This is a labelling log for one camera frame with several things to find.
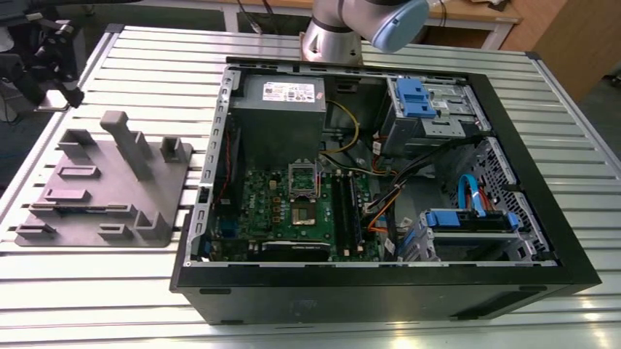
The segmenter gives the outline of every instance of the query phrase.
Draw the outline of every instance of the orange wire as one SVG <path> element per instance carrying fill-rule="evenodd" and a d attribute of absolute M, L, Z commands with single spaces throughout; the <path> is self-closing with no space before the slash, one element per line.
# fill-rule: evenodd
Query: orange wire
<path fill-rule="evenodd" d="M 382 216 L 382 214 L 386 212 L 386 209 L 390 207 L 390 205 L 392 205 L 392 202 L 395 202 L 396 196 L 399 196 L 399 194 L 400 194 L 400 190 L 396 192 L 395 196 L 392 196 L 392 198 L 390 199 L 390 201 L 388 201 L 388 202 L 386 203 L 386 205 L 382 207 L 382 209 L 379 210 L 378 215 L 376 215 L 375 218 L 371 220 L 371 223 L 368 223 L 368 226 L 367 226 L 367 229 L 368 229 L 368 230 L 372 228 L 372 224 L 375 224 L 375 222 L 378 221 L 379 216 Z"/>
<path fill-rule="evenodd" d="M 378 170 L 378 169 L 375 168 L 375 164 L 376 164 L 376 162 L 378 162 L 378 159 L 379 159 L 379 156 L 375 155 L 375 157 L 372 158 L 372 162 L 371 162 L 371 169 L 372 169 L 372 172 L 374 172 L 374 173 L 378 173 L 378 174 L 382 175 L 382 174 L 386 173 L 386 171 L 380 171 L 380 170 Z M 395 175 L 395 176 L 399 174 L 395 170 L 390 171 L 390 173 L 391 173 L 391 175 Z"/>
<path fill-rule="evenodd" d="M 386 229 L 380 229 L 380 228 L 371 228 L 371 229 L 368 229 L 368 231 L 376 231 L 378 233 L 387 233 L 388 232 Z"/>

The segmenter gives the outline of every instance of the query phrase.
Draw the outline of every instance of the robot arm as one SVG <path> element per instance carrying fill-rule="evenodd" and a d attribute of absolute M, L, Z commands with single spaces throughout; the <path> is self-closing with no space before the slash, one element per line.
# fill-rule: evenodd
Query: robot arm
<path fill-rule="evenodd" d="M 306 60 L 358 64 L 360 36 L 383 52 L 403 48 L 421 31 L 438 0 L 314 0 L 303 37 Z"/>

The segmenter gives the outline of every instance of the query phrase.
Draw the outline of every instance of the yellow wire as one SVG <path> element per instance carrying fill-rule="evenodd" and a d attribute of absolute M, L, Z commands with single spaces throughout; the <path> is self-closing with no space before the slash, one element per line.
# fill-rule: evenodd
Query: yellow wire
<path fill-rule="evenodd" d="M 352 115 L 350 109 L 346 108 L 346 106 L 338 102 L 335 102 L 334 100 L 326 100 L 326 102 L 334 104 L 336 107 L 339 107 L 339 109 L 342 111 L 346 112 L 347 116 L 350 117 L 351 121 L 352 121 L 352 125 L 355 127 L 355 132 L 352 134 L 352 139 L 351 139 L 351 142 L 350 144 L 347 144 L 344 147 L 339 148 L 339 149 L 328 149 L 326 151 L 320 151 L 319 153 L 322 154 L 334 154 L 334 153 L 339 153 L 342 152 L 343 150 L 348 149 L 354 144 L 356 144 L 356 141 L 358 141 L 358 136 L 360 135 L 360 125 L 358 124 L 358 120 L 356 120 L 356 117 Z"/>

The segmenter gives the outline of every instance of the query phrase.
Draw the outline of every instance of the green motherboard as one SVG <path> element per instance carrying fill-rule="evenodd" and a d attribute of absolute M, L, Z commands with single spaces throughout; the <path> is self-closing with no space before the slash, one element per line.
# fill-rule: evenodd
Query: green motherboard
<path fill-rule="evenodd" d="M 250 170 L 243 185 L 243 200 L 235 235 L 227 242 L 222 239 L 226 253 L 223 260 L 244 261 L 247 247 L 239 241 L 298 241 L 330 245 L 330 258 L 334 262 L 378 261 L 378 239 L 364 239 L 356 251 L 339 253 L 336 242 L 340 230 L 335 227 L 332 211 L 332 176 L 335 174 L 294 170 Z M 371 200 L 366 175 L 351 176 L 355 185 L 356 209 Z M 314 191 L 311 199 L 295 198 L 292 191 Z"/>

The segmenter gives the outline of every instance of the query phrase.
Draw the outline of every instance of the blue plastic latch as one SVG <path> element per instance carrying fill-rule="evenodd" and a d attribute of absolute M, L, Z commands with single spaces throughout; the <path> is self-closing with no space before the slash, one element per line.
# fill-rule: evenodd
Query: blue plastic latch
<path fill-rule="evenodd" d="M 519 218 L 517 217 L 517 214 L 514 214 L 513 212 L 509 212 L 506 214 L 506 219 L 509 220 L 511 229 L 515 230 L 519 227 Z"/>
<path fill-rule="evenodd" d="M 407 118 L 433 119 L 438 114 L 429 103 L 429 92 L 418 79 L 396 79 L 396 94 Z"/>
<path fill-rule="evenodd" d="M 433 211 L 441 227 L 459 227 L 459 218 L 455 211 Z"/>
<path fill-rule="evenodd" d="M 427 219 L 427 227 L 434 227 L 438 225 L 438 221 L 435 220 L 434 212 L 427 212 L 425 214 L 425 218 Z"/>
<path fill-rule="evenodd" d="M 407 233 L 407 236 L 406 238 L 403 239 L 403 243 L 400 244 L 400 246 L 407 246 L 407 244 L 410 243 L 410 241 L 413 240 L 413 238 L 417 236 L 417 232 L 413 230 L 410 230 L 410 232 Z"/>

